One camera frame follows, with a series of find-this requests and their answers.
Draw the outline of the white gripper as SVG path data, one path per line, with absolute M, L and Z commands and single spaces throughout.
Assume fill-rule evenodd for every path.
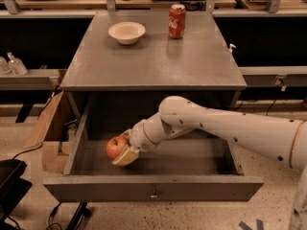
M 130 146 L 124 146 L 120 155 L 112 161 L 114 166 L 125 167 L 139 157 L 139 151 L 149 152 L 154 148 L 154 143 L 146 135 L 144 121 L 140 121 L 133 128 L 125 130 L 120 136 L 130 139 Z

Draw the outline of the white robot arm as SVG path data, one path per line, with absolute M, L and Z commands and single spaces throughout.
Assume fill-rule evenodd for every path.
M 165 98 L 158 112 L 124 131 L 128 142 L 112 164 L 123 167 L 164 140 L 195 129 L 300 170 L 289 230 L 307 230 L 307 122 L 202 107 L 180 96 Z

